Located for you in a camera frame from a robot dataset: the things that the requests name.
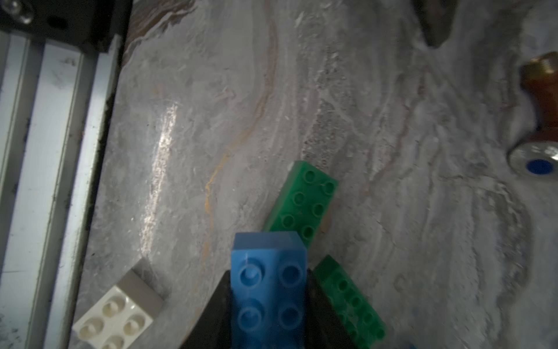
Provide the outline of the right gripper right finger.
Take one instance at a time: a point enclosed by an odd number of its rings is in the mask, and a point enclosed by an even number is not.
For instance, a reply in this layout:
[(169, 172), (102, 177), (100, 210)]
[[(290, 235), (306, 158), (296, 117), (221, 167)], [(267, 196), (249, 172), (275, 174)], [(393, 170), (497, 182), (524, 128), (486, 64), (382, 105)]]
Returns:
[(310, 269), (305, 293), (305, 347), (357, 348)]

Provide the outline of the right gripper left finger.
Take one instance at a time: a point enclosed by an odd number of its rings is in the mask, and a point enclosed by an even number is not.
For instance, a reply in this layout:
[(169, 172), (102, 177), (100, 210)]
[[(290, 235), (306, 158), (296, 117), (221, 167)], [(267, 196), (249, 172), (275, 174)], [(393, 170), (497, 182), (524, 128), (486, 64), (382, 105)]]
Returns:
[(232, 348), (230, 319), (230, 271), (227, 270), (180, 349)]

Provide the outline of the green lego brick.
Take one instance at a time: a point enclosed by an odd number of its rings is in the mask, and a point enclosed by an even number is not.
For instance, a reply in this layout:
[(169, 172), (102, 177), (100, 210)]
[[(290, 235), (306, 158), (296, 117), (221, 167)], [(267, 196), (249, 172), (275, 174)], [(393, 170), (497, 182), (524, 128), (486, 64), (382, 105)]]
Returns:
[(333, 257), (325, 256), (314, 269), (314, 275), (358, 348), (371, 348), (386, 337), (382, 319)]
[(295, 161), (263, 231), (295, 231), (309, 248), (336, 193), (338, 180), (306, 161)]

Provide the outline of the blue lego brick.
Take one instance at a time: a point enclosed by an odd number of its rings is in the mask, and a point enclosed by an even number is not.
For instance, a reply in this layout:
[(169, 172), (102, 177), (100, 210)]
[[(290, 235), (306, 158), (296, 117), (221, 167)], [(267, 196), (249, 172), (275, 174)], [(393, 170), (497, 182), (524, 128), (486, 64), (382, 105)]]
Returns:
[(303, 348), (307, 249), (298, 233), (235, 234), (230, 287), (233, 348)]

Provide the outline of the white square lego brick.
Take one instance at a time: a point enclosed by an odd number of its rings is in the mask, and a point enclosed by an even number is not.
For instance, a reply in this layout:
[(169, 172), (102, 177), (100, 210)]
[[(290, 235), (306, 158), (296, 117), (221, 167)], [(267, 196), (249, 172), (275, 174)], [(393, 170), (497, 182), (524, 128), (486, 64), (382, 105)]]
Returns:
[(128, 271), (73, 326), (93, 348), (129, 348), (161, 311), (163, 299)]

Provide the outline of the brown wooden stamp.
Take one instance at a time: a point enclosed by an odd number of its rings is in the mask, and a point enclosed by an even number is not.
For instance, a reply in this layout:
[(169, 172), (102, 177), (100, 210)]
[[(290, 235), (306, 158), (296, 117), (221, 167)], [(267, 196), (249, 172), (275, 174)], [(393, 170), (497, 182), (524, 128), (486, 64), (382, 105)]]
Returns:
[(557, 52), (535, 57), (520, 69), (521, 87), (535, 108), (536, 126), (508, 152), (517, 174), (557, 179)]

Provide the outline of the aluminium front rail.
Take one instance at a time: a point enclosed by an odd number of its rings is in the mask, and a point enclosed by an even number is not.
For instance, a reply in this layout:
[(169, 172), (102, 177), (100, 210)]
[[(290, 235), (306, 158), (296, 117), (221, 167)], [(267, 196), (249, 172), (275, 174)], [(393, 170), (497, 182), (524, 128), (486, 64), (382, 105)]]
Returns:
[(1, 347), (66, 348), (122, 38), (1, 35)]

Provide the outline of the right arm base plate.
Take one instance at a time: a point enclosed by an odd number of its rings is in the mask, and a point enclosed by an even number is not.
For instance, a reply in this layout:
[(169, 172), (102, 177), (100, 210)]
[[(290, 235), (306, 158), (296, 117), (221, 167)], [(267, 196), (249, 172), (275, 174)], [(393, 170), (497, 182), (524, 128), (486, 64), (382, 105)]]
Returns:
[(83, 52), (108, 52), (124, 38), (132, 0), (14, 0), (1, 2), (1, 30), (55, 41)]

